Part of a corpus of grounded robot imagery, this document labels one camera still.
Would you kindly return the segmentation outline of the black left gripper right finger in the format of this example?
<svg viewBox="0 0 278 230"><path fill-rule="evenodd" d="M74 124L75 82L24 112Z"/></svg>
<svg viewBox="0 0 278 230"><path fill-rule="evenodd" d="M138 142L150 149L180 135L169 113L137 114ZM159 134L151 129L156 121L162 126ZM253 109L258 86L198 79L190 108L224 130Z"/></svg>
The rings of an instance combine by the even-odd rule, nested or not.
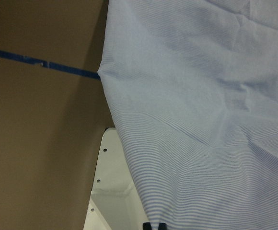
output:
<svg viewBox="0 0 278 230"><path fill-rule="evenodd" d="M166 230L166 223L159 223L158 230Z"/></svg>

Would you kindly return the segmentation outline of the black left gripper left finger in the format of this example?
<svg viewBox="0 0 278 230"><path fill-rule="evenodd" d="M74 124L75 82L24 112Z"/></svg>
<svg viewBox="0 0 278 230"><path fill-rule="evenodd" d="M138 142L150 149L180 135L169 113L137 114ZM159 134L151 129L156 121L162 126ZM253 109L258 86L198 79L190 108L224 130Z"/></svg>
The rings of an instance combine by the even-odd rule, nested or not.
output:
<svg viewBox="0 0 278 230"><path fill-rule="evenodd" d="M144 222L142 224L142 229L143 230L151 230L151 224L149 222Z"/></svg>

